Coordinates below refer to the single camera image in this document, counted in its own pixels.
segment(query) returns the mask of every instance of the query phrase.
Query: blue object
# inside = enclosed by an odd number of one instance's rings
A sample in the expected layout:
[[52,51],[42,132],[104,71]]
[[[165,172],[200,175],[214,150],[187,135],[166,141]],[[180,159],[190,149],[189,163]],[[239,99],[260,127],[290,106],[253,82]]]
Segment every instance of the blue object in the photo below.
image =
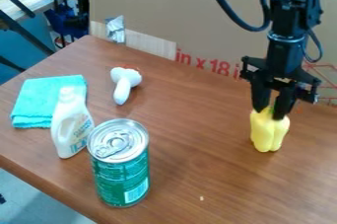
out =
[[26,80],[11,113],[13,126],[50,127],[59,91],[65,86],[76,87],[76,92],[86,97],[87,82],[82,75]]
[[54,0],[54,9],[49,9],[44,12],[45,17],[51,24],[54,31],[64,36],[80,38],[89,33],[87,15],[82,14],[76,16],[74,10],[68,6],[67,0],[63,0],[63,4],[58,4]]

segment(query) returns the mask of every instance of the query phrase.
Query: cyan cloth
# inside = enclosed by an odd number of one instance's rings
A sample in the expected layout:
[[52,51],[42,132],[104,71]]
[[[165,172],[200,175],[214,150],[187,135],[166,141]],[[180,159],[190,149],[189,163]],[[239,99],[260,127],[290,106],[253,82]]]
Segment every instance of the cyan cloth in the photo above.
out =
[[59,91],[66,86],[75,87],[76,93],[86,98],[87,82],[82,75],[26,80],[11,113],[13,126],[50,127]]

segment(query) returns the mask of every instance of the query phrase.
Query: bottle label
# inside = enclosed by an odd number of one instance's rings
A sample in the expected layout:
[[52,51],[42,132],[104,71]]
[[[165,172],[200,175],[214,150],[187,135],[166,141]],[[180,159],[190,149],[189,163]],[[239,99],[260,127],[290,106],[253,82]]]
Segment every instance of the bottle label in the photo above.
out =
[[89,133],[94,129],[94,122],[88,114],[83,113],[80,119],[77,120],[74,128],[75,131],[71,137],[72,144],[70,145],[71,153],[73,154],[87,146],[87,139]]

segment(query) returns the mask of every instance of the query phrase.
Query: floor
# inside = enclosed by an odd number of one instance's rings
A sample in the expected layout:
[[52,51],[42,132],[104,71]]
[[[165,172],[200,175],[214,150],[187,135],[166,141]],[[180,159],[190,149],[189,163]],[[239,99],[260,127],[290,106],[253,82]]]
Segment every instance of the floor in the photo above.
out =
[[0,224],[94,224],[59,201],[0,169]]

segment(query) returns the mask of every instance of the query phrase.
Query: white bottle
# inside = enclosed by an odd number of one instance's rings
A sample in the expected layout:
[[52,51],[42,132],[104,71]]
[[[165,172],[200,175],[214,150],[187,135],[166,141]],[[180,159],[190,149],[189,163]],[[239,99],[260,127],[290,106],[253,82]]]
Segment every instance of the white bottle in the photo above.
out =
[[51,138],[58,156],[69,158],[86,147],[94,127],[85,99],[73,87],[62,88],[51,121]]

